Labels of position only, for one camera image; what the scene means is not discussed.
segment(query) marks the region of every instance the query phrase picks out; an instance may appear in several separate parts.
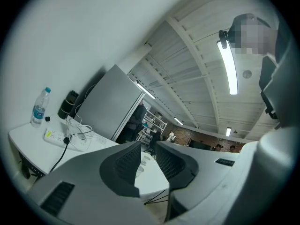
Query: white wall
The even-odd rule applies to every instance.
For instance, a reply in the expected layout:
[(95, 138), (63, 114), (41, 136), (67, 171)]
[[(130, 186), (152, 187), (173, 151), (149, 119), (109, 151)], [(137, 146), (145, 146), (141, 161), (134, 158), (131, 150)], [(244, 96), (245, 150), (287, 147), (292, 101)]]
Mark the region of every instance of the white wall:
[[(179, 0), (32, 0), (14, 24), (0, 67), (2, 157), (11, 162), (9, 130), (30, 121), (41, 90), (52, 89), (46, 114), (70, 90), (81, 92), (145, 42)], [(16, 167), (10, 167), (15, 174)]]

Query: plastic bottle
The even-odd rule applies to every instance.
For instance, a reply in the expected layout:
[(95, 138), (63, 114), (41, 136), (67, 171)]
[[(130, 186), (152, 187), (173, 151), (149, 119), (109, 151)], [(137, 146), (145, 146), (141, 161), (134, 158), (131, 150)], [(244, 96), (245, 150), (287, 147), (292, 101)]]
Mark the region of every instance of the plastic bottle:
[(37, 97), (36, 103), (34, 104), (31, 124), (35, 128), (40, 127), (42, 124), (44, 113), (49, 103), (50, 92), (51, 89), (46, 87), (45, 90), (43, 90)]

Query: ceiling light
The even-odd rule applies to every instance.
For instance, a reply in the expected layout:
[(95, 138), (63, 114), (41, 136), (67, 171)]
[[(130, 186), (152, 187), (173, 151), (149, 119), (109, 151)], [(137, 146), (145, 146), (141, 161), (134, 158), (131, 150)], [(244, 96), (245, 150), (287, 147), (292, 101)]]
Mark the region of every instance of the ceiling light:
[(226, 136), (229, 137), (231, 132), (231, 127), (228, 127), (226, 130)]
[(151, 93), (149, 93), (141, 84), (138, 83), (137, 86), (140, 89), (142, 89), (145, 93), (147, 93), (151, 98), (155, 99), (155, 97)]
[(226, 72), (227, 72), (227, 77), (228, 77), (228, 83), (229, 83), (229, 92), (231, 95), (237, 95), (238, 94), (238, 80), (236, 78), (236, 70), (235, 70), (235, 64), (233, 60), (233, 54), (231, 52), (231, 48), (229, 46), (228, 41), (227, 43), (227, 48), (224, 49), (222, 47), (222, 44), (220, 41), (217, 42), (217, 46), (221, 52)]
[(182, 122), (180, 122), (177, 118), (174, 118), (180, 125), (183, 125)]

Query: wire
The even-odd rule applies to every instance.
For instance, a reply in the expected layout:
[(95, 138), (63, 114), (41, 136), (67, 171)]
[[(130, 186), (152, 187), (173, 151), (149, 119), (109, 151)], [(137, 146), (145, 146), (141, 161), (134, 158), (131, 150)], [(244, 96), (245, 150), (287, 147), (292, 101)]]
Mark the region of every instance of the wire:
[(162, 191), (160, 194), (156, 195), (155, 197), (151, 198), (149, 201), (145, 202), (144, 205), (152, 201), (154, 198), (157, 198), (159, 195), (161, 195), (164, 191)]
[[(87, 143), (87, 142), (88, 142), (88, 139), (92, 139), (93, 137), (97, 137), (97, 136), (95, 136), (95, 132), (93, 131), (93, 128), (92, 128), (91, 126), (89, 126), (89, 125), (73, 124), (72, 121), (71, 121), (71, 119), (66, 120), (66, 124), (67, 124), (67, 127), (68, 127), (68, 133), (67, 133), (67, 136), (68, 136), (69, 139), (70, 139), (70, 144), (71, 144), (74, 148), (76, 148), (76, 150), (78, 150), (78, 151), (86, 151), (87, 149), (89, 149), (90, 144), (91, 144), (91, 140), (90, 140), (90, 143), (89, 143), (89, 145), (87, 146), (86, 150), (81, 150), (81, 149), (77, 148), (75, 144), (71, 143), (71, 136), (72, 136), (72, 135), (75, 135), (75, 134), (82, 134), (83, 137), (84, 137), (85, 143)], [(71, 134), (71, 133), (69, 132), (71, 126), (77, 127), (77, 128), (81, 131), (81, 133), (74, 133), (74, 134)], [(84, 131), (82, 130), (82, 127), (89, 128), (90, 130), (87, 131), (87, 132), (84, 132)]]
[[(83, 100), (83, 102), (85, 101), (85, 99), (86, 99), (86, 95), (88, 94), (88, 91), (92, 88), (92, 87), (94, 87), (94, 86), (96, 86), (97, 85), (97, 83), (96, 84), (94, 84), (94, 85), (92, 85), (92, 86), (90, 86), (90, 88), (89, 89), (87, 89), (87, 91), (86, 91), (86, 93), (85, 93), (85, 96), (84, 96), (84, 100)], [(80, 105), (82, 105), (83, 104), (83, 102), (82, 103), (80, 103), (76, 108), (75, 108), (75, 114), (76, 114), (76, 116), (78, 117), (78, 118), (80, 118), (81, 120), (80, 120), (80, 124), (81, 124), (81, 122), (83, 121), (83, 119), (81, 118), (81, 117), (79, 117), (78, 116), (78, 114), (77, 114), (77, 108), (80, 106)]]
[(66, 148), (64, 150), (64, 152), (62, 153), (60, 159), (57, 161), (57, 163), (53, 166), (53, 168), (51, 168), (50, 172), (51, 173), (53, 171), (53, 169), (57, 166), (57, 164), (61, 161), (62, 157), (65, 155), (65, 152), (67, 150), (68, 144), (70, 143), (70, 139), (68, 137), (65, 137), (64, 139), (64, 143), (66, 144)]
[(167, 202), (168, 200), (160, 201), (160, 202), (149, 202), (147, 204), (152, 204), (152, 203), (162, 203), (162, 202)]
[(153, 202), (156, 202), (156, 201), (158, 201), (158, 200), (160, 200), (160, 199), (162, 199), (162, 198), (164, 198), (164, 197), (167, 197), (168, 195), (166, 195), (166, 196), (163, 196), (163, 197), (161, 197), (161, 198), (158, 198), (158, 199), (155, 199), (155, 200), (153, 200), (152, 202), (149, 202), (149, 203), (153, 203)]

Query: white desk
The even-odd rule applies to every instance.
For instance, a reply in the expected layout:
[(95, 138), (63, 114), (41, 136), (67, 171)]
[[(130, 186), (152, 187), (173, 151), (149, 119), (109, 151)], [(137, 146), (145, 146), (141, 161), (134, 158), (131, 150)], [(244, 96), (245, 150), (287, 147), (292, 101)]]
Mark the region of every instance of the white desk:
[[(48, 174), (54, 164), (61, 157), (64, 148), (57, 145), (50, 144), (44, 140), (44, 134), (47, 128), (53, 128), (57, 131), (66, 131), (66, 122), (60, 119), (57, 115), (51, 116), (49, 122), (43, 121), (41, 127), (34, 128), (30, 123), (18, 127), (9, 132), (9, 138), (17, 147), (19, 152), (39, 171)], [(95, 137), (91, 139), (89, 148), (86, 151), (80, 152), (67, 149), (62, 160), (55, 167), (59, 167), (67, 162), (69, 159), (78, 155), (94, 152), (97, 150), (109, 148), (119, 145), (116, 142), (108, 140), (95, 133)], [(135, 186), (140, 189), (140, 195), (143, 200), (152, 198), (155, 194), (169, 188), (169, 183), (164, 174), (160, 170), (156, 161), (147, 153), (141, 153), (141, 156), (147, 156), (150, 161), (146, 166), (142, 166), (144, 172), (135, 179)]]

